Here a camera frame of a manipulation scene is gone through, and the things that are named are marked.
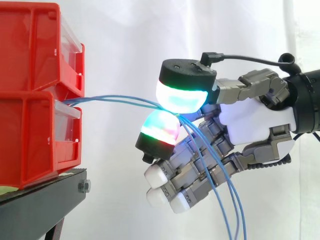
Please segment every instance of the cable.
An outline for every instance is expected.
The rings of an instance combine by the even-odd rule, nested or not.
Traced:
[[[290,53],[284,53],[278,59],[278,63],[289,63],[292,61],[295,61],[295,57]],[[302,72],[301,68],[296,63],[291,65],[282,65],[279,68],[290,76],[297,75]]]
[[[271,66],[277,66],[277,67],[290,67],[295,63],[295,57],[290,53],[285,53],[285,60],[288,61],[282,61],[282,62],[276,62],[276,61],[269,61],[264,60],[260,58],[250,57],[250,56],[242,56],[242,55],[230,55],[230,54],[223,54],[223,53],[216,53],[216,52],[203,52],[201,56],[200,63],[202,65],[210,67],[211,64],[219,63],[225,59],[234,59],[234,60],[244,60],[244,61],[250,61],[260,64],[266,64]]]
[[[151,105],[154,105],[156,107],[159,107],[163,110],[163,107],[156,102],[150,101],[150,100],[146,100],[140,97],[136,97],[136,96],[127,96],[127,95],[100,95],[100,96],[93,96],[93,97],[77,97],[77,98],[73,98],[73,99],[68,99],[65,100],[64,103],[65,104],[71,104],[72,102],[79,102],[79,103],[85,103],[85,102],[90,102],[90,101],[99,101],[98,99],[107,99],[107,98],[121,98],[121,99],[131,99],[131,100],[136,100],[136,101],[141,101],[144,103],[148,103]]]
[[[269,61],[269,60],[264,60],[260,58],[250,57],[250,56],[242,56],[242,55],[224,55],[224,59],[244,60],[244,61],[250,61],[250,62],[255,62],[259,64],[266,64],[266,65],[276,66],[276,67],[289,66],[295,63],[294,58],[293,58],[293,61],[291,62],[277,62],[277,61]]]
[[[263,169],[263,168],[269,168],[269,167],[276,167],[280,166],[282,164],[289,164],[291,163],[291,156],[290,154],[287,154],[284,158],[281,160],[274,162],[274,163],[268,163],[268,164],[263,164],[263,163],[254,163],[254,164],[248,164],[248,170],[251,169]]]
[[[239,208],[240,208],[240,212],[241,212],[241,219],[242,219],[242,226],[243,226],[243,235],[244,235],[244,240],[247,239],[247,228],[246,228],[246,220],[245,220],[245,214],[244,214],[244,210],[241,204],[241,200],[239,198],[238,192],[234,186],[234,184],[232,183],[232,181],[230,180],[228,173],[225,169],[225,167],[223,166],[219,156],[217,155],[216,151],[213,149],[213,147],[211,146],[211,144],[208,142],[208,140],[206,139],[206,137],[202,134],[202,132],[192,123],[190,122],[188,119],[186,119],[184,116],[181,116],[183,118],[183,120],[187,123],[187,126],[190,127],[195,133],[197,133],[200,138],[203,140],[203,142],[205,143],[206,147],[208,148],[210,154],[215,158],[216,163],[219,165],[219,167],[222,169],[224,176],[226,178],[226,180],[230,183],[230,186],[235,194],[235,197],[237,199],[237,202],[239,204]]]
[[[139,103],[135,103],[135,102],[130,102],[130,101],[125,101],[125,100],[114,100],[114,99],[104,99],[104,98],[125,98],[125,99],[131,99],[131,100],[136,100],[136,101],[141,101],[141,102],[145,102],[145,103],[148,103],[148,104],[151,104],[153,106],[150,106],[150,105],[145,105],[145,104],[139,104]],[[69,99],[69,100],[66,100],[64,101],[65,104],[71,104],[71,106],[75,106],[79,103],[85,103],[85,102],[89,102],[89,101],[103,101],[103,102],[115,102],[115,103],[125,103],[125,104],[130,104],[130,105],[134,105],[134,106],[139,106],[139,107],[145,107],[145,108],[151,108],[151,109],[156,109],[156,110],[164,110],[166,111],[160,104],[158,103],[155,103],[153,101],[149,101],[149,100],[146,100],[146,99],[143,99],[143,98],[139,98],[139,97],[133,97],[133,96],[126,96],[126,95],[102,95],[102,96],[96,96],[96,97],[79,97],[79,98],[74,98],[74,99]],[[208,144],[208,140],[206,140],[206,138],[204,137],[204,135],[202,134],[202,132],[197,128],[195,127],[188,119],[184,118],[183,121],[181,121],[184,123],[184,125],[188,125],[191,129],[192,128],[195,128],[196,130],[193,130],[194,132],[197,132],[197,133],[200,133],[199,136],[200,138],[203,140],[203,142],[207,145]],[[223,164],[221,163],[221,160],[219,159],[219,157],[217,156],[217,153],[215,152],[215,150],[212,148],[212,146],[209,144],[209,152],[211,153],[211,155],[214,157],[214,158],[217,158],[216,159],[216,162],[217,164],[219,165],[219,163],[221,165],[219,165],[223,171],[223,173],[225,174],[226,176],[226,179],[227,179],[227,183],[228,183],[228,187],[229,187],[229,190],[230,190],[230,193],[231,193],[231,198],[232,198],[232,202],[233,202],[233,205],[234,205],[234,208],[236,210],[236,216],[237,216],[237,228],[236,228],[236,234],[235,234],[235,239],[237,239],[238,237],[238,232],[239,232],[239,215],[238,215],[238,209],[237,209],[237,205],[235,203],[235,199],[234,199],[234,196],[232,194],[232,190],[236,196],[236,199],[238,201],[238,204],[239,204],[239,208],[240,208],[240,211],[241,211],[241,217],[242,217],[242,224],[243,224],[243,234],[244,234],[244,239],[246,240],[247,239],[247,233],[246,233],[246,224],[245,224],[245,221],[244,221],[244,214],[243,214],[243,209],[242,209],[242,205],[241,205],[241,201],[240,201],[240,198],[238,196],[238,193],[233,185],[233,183],[231,182]]]
[[[313,136],[315,136],[315,138],[320,142],[320,136],[317,133],[313,133]]]
[[[302,135],[303,135],[303,133],[299,133],[299,134],[295,135],[293,140],[297,141],[298,138],[300,138]]]
[[[214,193],[216,195],[216,198],[217,198],[217,200],[219,202],[219,205],[220,205],[220,208],[221,208],[221,211],[222,211],[222,214],[223,214],[224,222],[225,222],[225,225],[226,225],[226,228],[227,228],[227,231],[228,231],[229,239],[232,240],[230,225],[229,225],[229,222],[228,222],[228,218],[227,218],[227,214],[226,214],[224,205],[223,205],[223,203],[221,201],[219,193],[217,192],[217,189],[216,189],[215,184],[214,184],[214,182],[212,180],[212,177],[211,177],[211,175],[209,173],[209,170],[206,167],[206,163],[205,163],[204,157],[202,156],[202,154],[200,152],[200,148],[197,145],[194,137],[191,135],[191,133],[190,133],[189,129],[187,128],[184,120],[182,118],[180,118],[180,117],[178,117],[178,119],[180,120],[180,123],[182,124],[182,126],[184,127],[184,129],[187,132],[188,136],[190,137],[191,141],[193,142],[193,144],[196,147],[197,153],[198,153],[198,155],[199,155],[199,157],[201,159],[201,162],[202,162],[202,165],[203,165],[203,168],[204,168],[204,171],[205,171],[206,178],[208,179],[208,181],[209,181],[209,183],[210,183],[210,185],[211,185],[211,187],[212,187],[212,189],[213,189],[213,191],[214,191]]]
[[[102,101],[102,102],[112,102],[112,103],[123,103],[123,104],[129,104],[129,105],[134,105],[134,106],[144,107],[144,108],[149,108],[149,109],[163,110],[162,108],[159,108],[157,106],[150,106],[150,105],[135,103],[135,102],[131,102],[131,101],[125,101],[125,100],[103,99],[103,98],[94,98],[94,97],[83,97],[82,99],[83,99],[83,101],[81,101],[80,99],[77,101],[66,100],[63,103],[71,104],[70,106],[74,107],[77,104],[86,103],[89,101]]]

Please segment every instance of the red storage drawer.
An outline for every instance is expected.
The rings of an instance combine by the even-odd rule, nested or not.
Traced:
[[[23,189],[81,163],[82,112],[47,91],[0,91],[0,186]]]
[[[59,5],[0,1],[0,91],[84,97],[84,51]]]

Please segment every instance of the screw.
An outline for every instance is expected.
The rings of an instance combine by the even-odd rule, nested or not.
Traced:
[[[89,179],[81,180],[78,184],[78,190],[81,193],[89,193],[91,190],[91,181]]]

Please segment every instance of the transparent drawer front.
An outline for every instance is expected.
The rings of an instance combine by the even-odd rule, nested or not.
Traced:
[[[55,101],[55,140],[58,142],[77,142],[74,140],[74,120],[80,119],[81,112],[58,100]]]
[[[82,53],[82,45],[61,16],[61,53],[64,60],[76,70],[76,54]]]

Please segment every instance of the blue cable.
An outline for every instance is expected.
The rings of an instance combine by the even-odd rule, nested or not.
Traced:
[[[131,99],[131,100],[136,100],[136,101],[141,101],[141,102],[145,102],[148,104],[151,104],[153,106],[150,105],[145,105],[145,104],[139,104],[139,103],[135,103],[135,102],[130,102],[130,101],[124,101],[124,100],[114,100],[114,99],[105,99],[105,98],[125,98],[125,99]],[[69,99],[64,101],[65,104],[71,104],[71,107],[74,107],[75,105],[79,104],[79,103],[85,103],[85,102],[89,102],[89,101],[104,101],[104,102],[115,102],[115,103],[125,103],[125,104],[130,104],[130,105],[134,105],[134,106],[138,106],[138,107],[144,107],[144,108],[151,108],[151,109],[156,109],[156,110],[165,110],[160,104],[153,102],[153,101],[149,101],[140,97],[134,97],[134,96],[126,96],[126,95],[101,95],[101,96],[95,96],[95,97],[79,97],[79,98],[74,98],[74,99]],[[188,125],[188,127],[190,127],[195,133],[198,133],[198,135],[200,136],[200,138],[203,140],[203,142],[207,145],[207,148],[210,152],[210,154],[212,155],[213,158],[216,158],[216,162],[217,164],[220,166],[220,168],[222,169],[227,183],[228,183],[228,187],[231,193],[231,198],[232,198],[232,202],[235,208],[235,212],[236,212],[236,217],[237,217],[237,227],[236,227],[236,234],[235,234],[235,239],[238,238],[238,232],[239,232],[239,214],[238,214],[238,209],[237,209],[237,205],[235,203],[235,199],[234,199],[234,195],[231,192],[231,189],[233,190],[236,199],[239,203],[239,208],[241,211],[241,217],[242,217],[242,224],[243,224],[243,234],[244,234],[244,240],[247,239],[247,232],[246,232],[246,224],[245,224],[245,218],[244,218],[244,213],[243,213],[243,208],[241,205],[241,201],[240,198],[238,196],[238,193],[236,191],[235,186],[233,185],[233,183],[231,182],[220,158],[218,157],[216,151],[212,148],[212,146],[209,144],[208,140],[206,139],[206,137],[202,134],[202,132],[193,125],[193,123],[191,123],[188,119],[186,119],[185,117],[181,116],[182,118],[180,120],[184,120],[183,123],[184,125]]]
[[[134,106],[144,107],[144,108],[149,108],[149,109],[162,110],[161,108],[159,108],[157,106],[150,106],[150,105],[135,103],[135,102],[131,102],[131,101],[124,101],[124,100],[103,99],[103,98],[94,98],[94,97],[83,97],[82,99],[78,99],[77,101],[66,100],[63,103],[64,104],[71,104],[70,106],[74,107],[77,104],[86,103],[89,101],[103,101],[103,102],[112,102],[112,103],[123,103],[123,104],[129,104],[129,105],[134,105]]]
[[[232,203],[233,203],[233,206],[234,206],[234,210],[235,210],[235,217],[236,217],[236,230],[235,230],[235,237],[234,237],[234,239],[236,240],[236,239],[238,239],[238,234],[239,234],[239,227],[240,227],[240,219],[239,219],[239,213],[238,213],[238,208],[237,208],[237,204],[236,204],[236,201],[235,201],[235,197],[234,197],[234,194],[233,194],[233,190],[232,190],[232,187],[231,187],[231,185],[230,185],[230,183],[229,183],[229,181],[227,181],[227,185],[228,185],[228,188],[229,188],[229,191],[230,191],[230,195],[231,195],[231,199],[232,199]]]
[[[241,219],[242,219],[242,226],[243,226],[243,235],[244,235],[244,240],[247,240],[247,228],[246,228],[246,220],[245,220],[245,214],[244,214],[244,210],[241,204],[241,200],[239,198],[238,192],[234,186],[234,184],[232,183],[232,181],[230,180],[228,173],[224,167],[224,165],[222,164],[220,157],[217,156],[216,151],[213,149],[213,147],[211,146],[211,144],[208,142],[207,138],[203,135],[203,133],[192,123],[190,122],[188,119],[186,119],[184,116],[181,116],[181,118],[184,120],[184,122],[186,122],[187,126],[189,128],[191,128],[195,133],[197,133],[200,138],[205,142],[206,147],[208,148],[210,154],[215,157],[216,163],[219,165],[219,167],[222,169],[225,178],[227,180],[227,182],[230,184],[235,197],[237,199],[237,202],[239,204],[239,208],[240,208],[240,212],[241,212]]]
[[[222,214],[223,214],[224,222],[225,222],[225,225],[226,225],[226,228],[227,228],[227,231],[228,231],[229,239],[232,240],[230,225],[229,225],[229,222],[228,222],[228,218],[227,218],[227,214],[226,214],[224,205],[223,205],[223,203],[222,203],[222,201],[221,201],[221,198],[220,198],[220,196],[219,196],[219,193],[218,193],[218,191],[217,191],[217,189],[216,189],[216,187],[215,187],[214,181],[213,181],[212,178],[211,178],[211,175],[210,175],[209,170],[208,170],[208,168],[207,168],[207,166],[206,166],[204,157],[202,156],[202,154],[201,154],[201,152],[200,152],[200,150],[199,150],[200,148],[199,148],[199,146],[197,145],[194,137],[191,135],[191,133],[190,133],[189,129],[187,128],[184,120],[183,120],[182,118],[180,118],[180,117],[178,117],[178,119],[180,120],[180,123],[183,125],[185,131],[188,133],[191,141],[193,142],[193,144],[194,144],[195,147],[196,147],[197,153],[198,153],[198,155],[199,155],[199,157],[200,157],[200,159],[201,159],[201,162],[202,162],[202,165],[203,165],[203,168],[204,168],[204,171],[205,171],[206,178],[208,179],[208,181],[209,181],[209,183],[210,183],[210,185],[211,185],[211,187],[212,187],[212,189],[213,189],[213,191],[214,191],[214,193],[215,193],[215,195],[216,195],[216,198],[217,198],[217,200],[218,200],[218,202],[219,202],[219,205],[220,205],[220,208],[221,208],[221,211],[222,211]]]
[[[156,103],[154,101],[146,100],[136,96],[126,96],[126,95],[100,95],[100,96],[93,96],[93,97],[77,97],[77,98],[65,100],[64,103],[65,104],[71,104],[74,102],[85,103],[85,102],[90,102],[95,100],[98,101],[97,99],[107,99],[107,98],[122,98],[122,99],[131,99],[131,100],[141,101],[144,103],[154,105],[164,110],[164,108],[159,103]]]

